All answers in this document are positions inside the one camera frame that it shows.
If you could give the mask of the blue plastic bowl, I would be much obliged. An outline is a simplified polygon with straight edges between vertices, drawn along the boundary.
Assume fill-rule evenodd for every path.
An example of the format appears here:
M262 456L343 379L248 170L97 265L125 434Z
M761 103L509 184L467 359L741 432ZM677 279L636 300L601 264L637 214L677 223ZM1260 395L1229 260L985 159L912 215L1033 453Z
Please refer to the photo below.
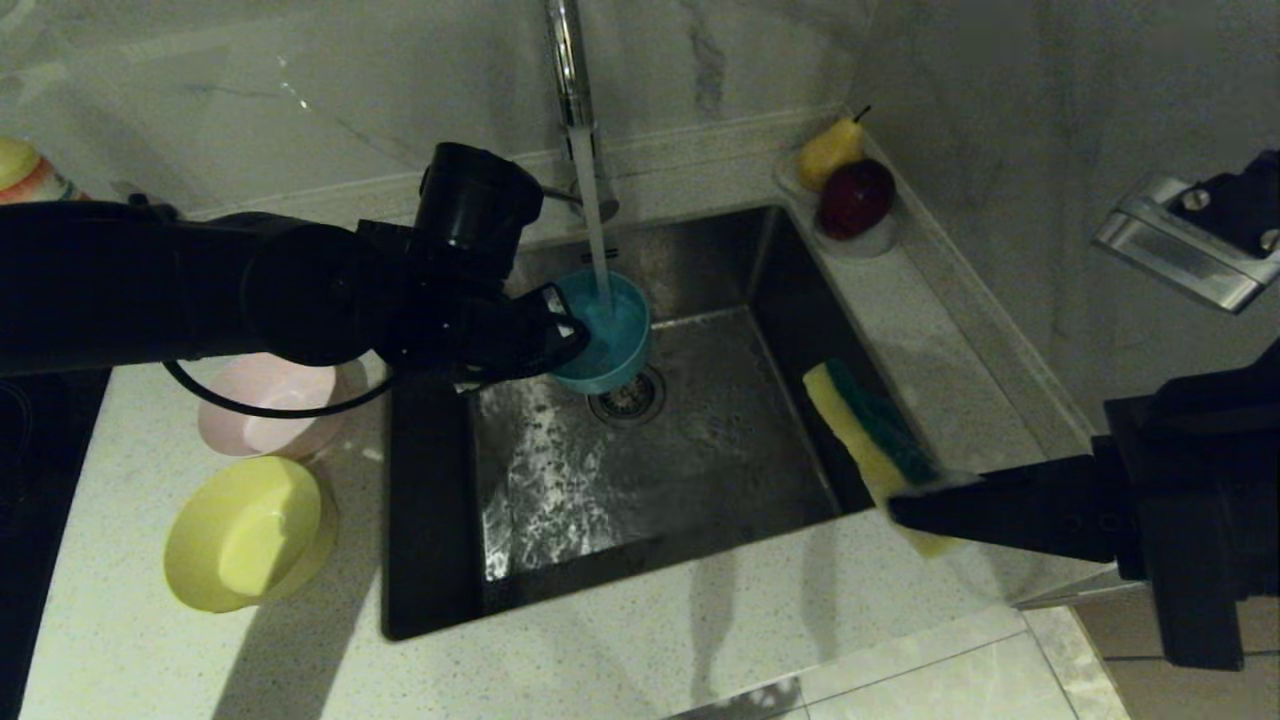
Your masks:
M604 314L593 270L580 270L556 282L572 315L590 331L588 347L550 377L580 395L604 395L634 379L649 356L652 311L640 288L620 273L609 273L612 310Z

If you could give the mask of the green and yellow sponge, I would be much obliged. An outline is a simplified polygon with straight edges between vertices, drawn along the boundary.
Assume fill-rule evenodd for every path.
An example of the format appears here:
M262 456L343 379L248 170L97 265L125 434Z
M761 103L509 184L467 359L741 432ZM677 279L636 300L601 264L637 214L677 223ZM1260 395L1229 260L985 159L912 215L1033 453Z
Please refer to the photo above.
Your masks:
M854 378L849 366L829 359L805 372L803 386L823 423L856 464L876 510L924 559L959 547L956 538L914 530L891 518L890 501L968 486L978 475L947 468L914 438L896 406Z

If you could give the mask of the chrome faucet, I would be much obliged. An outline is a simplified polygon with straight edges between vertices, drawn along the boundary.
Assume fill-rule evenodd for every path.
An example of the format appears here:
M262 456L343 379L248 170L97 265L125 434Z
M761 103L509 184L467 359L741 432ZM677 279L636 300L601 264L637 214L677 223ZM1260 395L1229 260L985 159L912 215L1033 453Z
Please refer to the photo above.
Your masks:
M593 87L588 68L585 36L577 0L539 0L547 23L547 41L556 85L556 101L564 137L564 158L577 160L573 136L584 132L591 151L591 169L596 182L600 219L612 220L620 211L605 163L596 138Z

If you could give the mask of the pink plastic bowl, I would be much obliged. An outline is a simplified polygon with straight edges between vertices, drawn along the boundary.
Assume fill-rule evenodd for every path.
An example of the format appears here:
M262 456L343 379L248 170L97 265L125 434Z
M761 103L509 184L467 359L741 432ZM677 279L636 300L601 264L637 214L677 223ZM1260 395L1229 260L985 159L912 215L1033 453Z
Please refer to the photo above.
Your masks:
M255 407L300 410L328 407L371 387L364 364L302 366L270 354L234 357L207 387ZM210 450L229 457L280 455L301 459L325 448L343 429L347 415L310 419L248 416L201 402L197 432Z

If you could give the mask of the orange label detergent bottle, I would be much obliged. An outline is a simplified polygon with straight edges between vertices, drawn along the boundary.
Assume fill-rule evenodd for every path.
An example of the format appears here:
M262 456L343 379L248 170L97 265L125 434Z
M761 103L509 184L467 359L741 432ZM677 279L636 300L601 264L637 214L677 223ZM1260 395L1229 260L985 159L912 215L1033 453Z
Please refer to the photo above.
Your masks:
M20 138L0 136L0 206L88 199L35 146Z

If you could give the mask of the metal sink drain strainer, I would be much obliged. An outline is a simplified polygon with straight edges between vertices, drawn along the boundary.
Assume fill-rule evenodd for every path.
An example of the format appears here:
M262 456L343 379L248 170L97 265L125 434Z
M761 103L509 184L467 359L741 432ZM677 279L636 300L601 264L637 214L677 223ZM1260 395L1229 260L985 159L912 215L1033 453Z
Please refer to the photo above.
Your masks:
M607 427L641 427L658 416L666 404L666 378L645 365L628 383L603 395L589 395L588 407Z

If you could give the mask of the stainless steel sink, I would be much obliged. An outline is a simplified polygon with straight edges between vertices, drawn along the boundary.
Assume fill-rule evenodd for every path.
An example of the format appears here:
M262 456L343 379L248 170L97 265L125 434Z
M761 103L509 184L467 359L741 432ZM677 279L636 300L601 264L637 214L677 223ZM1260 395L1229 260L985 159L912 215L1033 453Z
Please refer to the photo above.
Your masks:
M904 415L817 251L772 205L622 232L650 304L655 419L548 375L390 395L381 633L407 641L872 507L803 388L829 359Z

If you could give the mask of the running water stream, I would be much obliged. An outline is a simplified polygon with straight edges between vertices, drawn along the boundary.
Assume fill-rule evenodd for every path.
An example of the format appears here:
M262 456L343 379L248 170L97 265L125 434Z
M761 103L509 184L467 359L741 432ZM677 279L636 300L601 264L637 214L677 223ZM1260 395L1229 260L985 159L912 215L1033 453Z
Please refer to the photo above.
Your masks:
M596 178L593 137L588 127L568 128L570 149L582 200L582 217L588 228L591 268L596 284L596 304L604 318L613 315L611 275L607 266L603 219L600 211L600 181Z

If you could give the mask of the light wooden cabinet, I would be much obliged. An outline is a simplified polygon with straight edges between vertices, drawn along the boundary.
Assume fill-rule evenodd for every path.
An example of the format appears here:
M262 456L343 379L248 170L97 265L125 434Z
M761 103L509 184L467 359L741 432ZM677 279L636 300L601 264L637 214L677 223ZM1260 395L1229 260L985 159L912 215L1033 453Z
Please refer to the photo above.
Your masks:
M1166 662L1146 591L1080 603L1075 614L1134 720L1280 720L1280 598L1239 603L1239 673Z

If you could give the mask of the white fruit tray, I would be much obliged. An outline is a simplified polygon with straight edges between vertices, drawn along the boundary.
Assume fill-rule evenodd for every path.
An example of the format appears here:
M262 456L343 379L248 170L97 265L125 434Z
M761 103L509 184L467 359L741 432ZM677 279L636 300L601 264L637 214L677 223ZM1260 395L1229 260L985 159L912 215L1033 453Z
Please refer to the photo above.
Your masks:
M826 252L838 258L873 259L891 251L897 243L899 211L890 213L873 228L851 240L836 240L828 236L817 222L819 193L806 190L797 174L797 150L785 151L773 165L774 182L800 208L805 227L814 234Z

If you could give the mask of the yellow pear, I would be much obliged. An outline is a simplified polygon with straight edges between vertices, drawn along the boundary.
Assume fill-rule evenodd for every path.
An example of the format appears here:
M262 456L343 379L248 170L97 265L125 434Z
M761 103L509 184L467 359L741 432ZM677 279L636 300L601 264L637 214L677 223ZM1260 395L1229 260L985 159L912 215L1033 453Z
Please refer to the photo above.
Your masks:
M855 114L841 115L800 147L795 170L803 190L820 192L838 168L863 159L865 128L861 120L872 108L867 105Z

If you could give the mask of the dark red apple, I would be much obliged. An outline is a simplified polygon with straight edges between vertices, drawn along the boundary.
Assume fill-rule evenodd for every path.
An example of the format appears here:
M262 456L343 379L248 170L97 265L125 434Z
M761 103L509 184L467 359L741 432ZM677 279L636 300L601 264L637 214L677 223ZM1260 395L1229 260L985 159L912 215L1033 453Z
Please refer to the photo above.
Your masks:
M815 223L833 240L852 240L878 225L896 196L896 179L887 167L869 158L849 163L827 179Z

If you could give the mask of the yellow plastic bowl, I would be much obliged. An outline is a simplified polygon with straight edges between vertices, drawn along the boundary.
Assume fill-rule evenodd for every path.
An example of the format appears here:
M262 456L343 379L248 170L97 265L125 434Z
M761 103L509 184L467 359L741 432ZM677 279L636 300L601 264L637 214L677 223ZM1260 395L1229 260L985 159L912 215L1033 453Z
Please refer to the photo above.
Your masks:
M178 514L165 544L165 580L180 603L201 612L275 603L325 568L338 528L329 484L305 465L242 459L210 477Z

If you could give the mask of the black induction cooktop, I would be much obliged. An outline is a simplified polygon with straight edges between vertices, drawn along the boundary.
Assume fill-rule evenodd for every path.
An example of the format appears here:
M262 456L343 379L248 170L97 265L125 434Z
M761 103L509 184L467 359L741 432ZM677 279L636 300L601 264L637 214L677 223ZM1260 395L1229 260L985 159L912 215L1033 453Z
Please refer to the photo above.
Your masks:
M110 373L0 378L0 720L17 720Z

